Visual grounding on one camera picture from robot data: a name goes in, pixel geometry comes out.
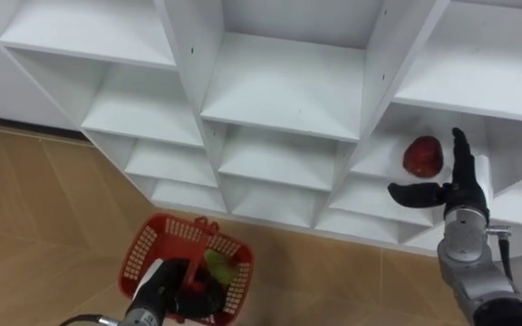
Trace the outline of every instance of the wooden floor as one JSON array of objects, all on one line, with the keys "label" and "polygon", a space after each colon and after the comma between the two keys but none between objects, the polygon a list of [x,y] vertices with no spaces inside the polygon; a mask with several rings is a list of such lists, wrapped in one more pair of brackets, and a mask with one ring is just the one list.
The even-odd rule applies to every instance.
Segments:
[{"label": "wooden floor", "polygon": [[[89,144],[0,129],[0,326],[120,318],[121,257],[155,211]],[[465,324],[431,258],[219,223],[256,255],[236,325]]]}]

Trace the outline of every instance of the plastic basket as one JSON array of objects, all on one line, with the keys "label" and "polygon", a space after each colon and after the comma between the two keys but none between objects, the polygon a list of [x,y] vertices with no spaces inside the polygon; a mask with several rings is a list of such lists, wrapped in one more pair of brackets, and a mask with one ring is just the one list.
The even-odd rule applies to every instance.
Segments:
[{"label": "plastic basket", "polygon": [[[163,213],[152,216],[136,234],[124,258],[119,277],[121,292],[131,299],[142,275],[158,258],[189,259],[182,286],[190,286],[198,267],[204,265],[203,254],[207,248],[231,256],[237,263],[238,275],[227,287],[223,311],[193,321],[211,326],[228,325],[237,317],[247,296],[253,273],[253,254],[245,244],[219,233],[218,224],[209,224],[205,217],[189,222]],[[184,321],[179,316],[167,315],[169,317]]]}]

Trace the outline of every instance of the red apple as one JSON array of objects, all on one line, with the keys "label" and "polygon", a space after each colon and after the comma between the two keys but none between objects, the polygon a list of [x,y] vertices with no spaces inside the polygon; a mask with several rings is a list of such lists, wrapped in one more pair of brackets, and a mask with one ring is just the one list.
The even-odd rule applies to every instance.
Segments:
[{"label": "red apple", "polygon": [[404,152],[402,166],[416,177],[430,178],[440,173],[444,164],[442,146],[432,136],[416,138]]}]

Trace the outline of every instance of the silver robotic arm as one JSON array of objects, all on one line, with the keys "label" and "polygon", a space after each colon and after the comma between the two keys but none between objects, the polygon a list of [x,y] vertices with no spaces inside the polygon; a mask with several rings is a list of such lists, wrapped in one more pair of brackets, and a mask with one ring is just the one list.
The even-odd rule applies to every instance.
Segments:
[{"label": "silver robotic arm", "polygon": [[[509,228],[489,224],[487,200],[477,182],[466,136],[456,128],[452,134],[455,163],[451,183],[390,184],[388,190],[406,207],[445,206],[444,239],[438,246],[440,271],[469,324],[522,326],[522,295],[512,282],[508,261]],[[489,235],[499,238],[504,273],[492,260]]]}]

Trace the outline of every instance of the cubby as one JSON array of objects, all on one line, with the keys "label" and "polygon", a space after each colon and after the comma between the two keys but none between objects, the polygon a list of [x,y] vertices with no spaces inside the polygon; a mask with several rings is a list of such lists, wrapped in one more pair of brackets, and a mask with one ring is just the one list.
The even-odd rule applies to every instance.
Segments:
[{"label": "cubby", "polygon": [[[442,209],[386,187],[449,182],[461,128],[522,255],[520,8],[0,0],[0,45],[155,205],[418,254]],[[429,179],[402,167],[424,135],[444,156]]]}]

